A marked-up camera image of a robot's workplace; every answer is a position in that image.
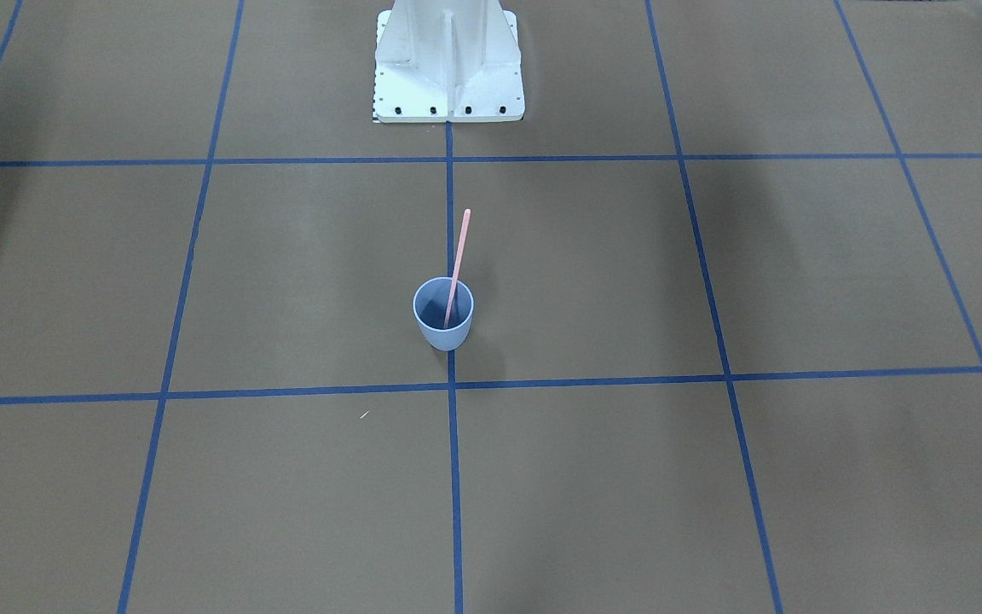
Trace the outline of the light blue plastic cup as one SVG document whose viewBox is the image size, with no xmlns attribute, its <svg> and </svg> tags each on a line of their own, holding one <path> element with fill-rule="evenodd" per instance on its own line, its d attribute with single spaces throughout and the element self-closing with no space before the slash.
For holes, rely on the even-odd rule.
<svg viewBox="0 0 982 614">
<path fill-rule="evenodd" d="M 432 277 L 414 292 L 412 312 L 425 341 L 441 352 L 452 352 L 468 337 L 475 304 L 464 282 L 453 288 L 451 277 Z"/>
</svg>

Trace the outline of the pink chopstick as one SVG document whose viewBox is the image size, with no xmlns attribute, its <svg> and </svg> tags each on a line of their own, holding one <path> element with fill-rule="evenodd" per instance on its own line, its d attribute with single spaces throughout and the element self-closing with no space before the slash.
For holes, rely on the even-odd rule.
<svg viewBox="0 0 982 614">
<path fill-rule="evenodd" d="M 456 302 L 456 295 L 457 295 L 457 291 L 459 290 L 459 276 L 461 271 L 461 262 L 463 262 L 464 253 L 466 250 L 467 236 L 469 234 L 469 224 L 471 224 L 471 208 L 467 207 L 467 209 L 464 209 L 463 215 L 461 215 L 459 240 L 457 240 L 455 255 L 453 255 L 452 275 L 451 277 L 449 277 L 447 308 L 445 308 L 444 318 L 443 318 L 443 326 L 446 327 L 447 329 L 453 327 L 451 323 L 453 317 L 453 305 Z"/>
</svg>

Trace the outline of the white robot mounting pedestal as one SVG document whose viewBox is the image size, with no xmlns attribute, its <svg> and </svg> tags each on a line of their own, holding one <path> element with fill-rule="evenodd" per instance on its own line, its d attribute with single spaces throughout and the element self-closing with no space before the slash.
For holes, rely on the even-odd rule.
<svg viewBox="0 0 982 614">
<path fill-rule="evenodd" d="M 525 116 L 518 20 L 499 1 L 395 1 L 378 13 L 375 35 L 374 121 Z"/>
</svg>

